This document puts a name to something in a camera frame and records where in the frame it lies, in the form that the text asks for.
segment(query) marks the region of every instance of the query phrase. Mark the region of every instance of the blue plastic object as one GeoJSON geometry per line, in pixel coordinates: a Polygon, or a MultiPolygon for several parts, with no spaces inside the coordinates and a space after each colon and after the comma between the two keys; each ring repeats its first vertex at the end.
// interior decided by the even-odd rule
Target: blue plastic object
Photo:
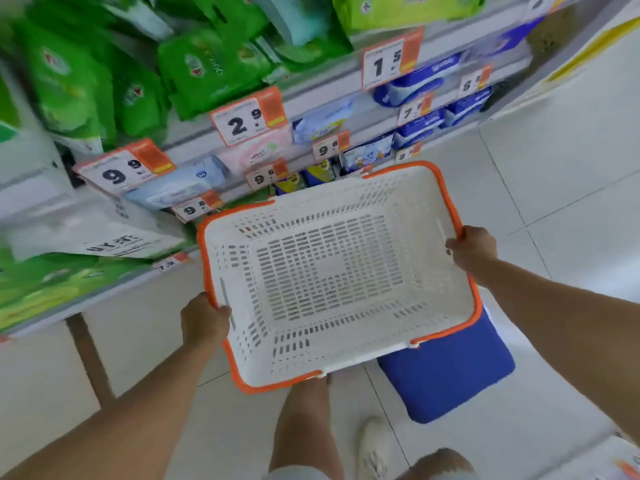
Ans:
{"type": "Polygon", "coordinates": [[[486,311],[470,327],[378,358],[409,418],[427,424],[507,377],[516,364],[486,311]]]}

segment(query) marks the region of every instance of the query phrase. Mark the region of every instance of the person's left hand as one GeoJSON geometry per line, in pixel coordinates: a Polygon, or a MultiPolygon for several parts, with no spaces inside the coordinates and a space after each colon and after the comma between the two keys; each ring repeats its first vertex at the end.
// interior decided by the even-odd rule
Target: person's left hand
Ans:
{"type": "Polygon", "coordinates": [[[206,293],[200,293],[180,312],[182,341],[184,345],[218,347],[229,334],[231,308],[215,309],[206,293]]]}

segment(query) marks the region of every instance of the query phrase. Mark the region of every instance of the white plastic basket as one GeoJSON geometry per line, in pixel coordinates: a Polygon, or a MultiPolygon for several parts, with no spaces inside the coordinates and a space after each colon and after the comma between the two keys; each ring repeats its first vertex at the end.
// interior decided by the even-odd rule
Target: white plastic basket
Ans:
{"type": "Polygon", "coordinates": [[[233,378],[261,392],[476,322],[476,286],[444,241],[462,225],[429,162],[396,165],[210,217],[205,289],[233,309],[233,378]]]}

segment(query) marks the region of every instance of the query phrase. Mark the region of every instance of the pink package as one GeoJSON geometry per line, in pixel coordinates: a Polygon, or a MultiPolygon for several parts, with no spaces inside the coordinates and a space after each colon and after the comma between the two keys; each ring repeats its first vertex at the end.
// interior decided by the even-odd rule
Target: pink package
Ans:
{"type": "Polygon", "coordinates": [[[277,160],[283,150],[291,145],[293,133],[291,125],[286,125],[232,146],[217,156],[231,173],[242,177],[252,167],[277,160]]]}

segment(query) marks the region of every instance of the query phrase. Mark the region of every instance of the white shoe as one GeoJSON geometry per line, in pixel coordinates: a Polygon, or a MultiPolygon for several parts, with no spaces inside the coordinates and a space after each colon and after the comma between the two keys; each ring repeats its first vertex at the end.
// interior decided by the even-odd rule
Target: white shoe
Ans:
{"type": "Polygon", "coordinates": [[[391,457],[391,428],[387,420],[370,416],[360,433],[358,480],[385,480],[391,457]]]}

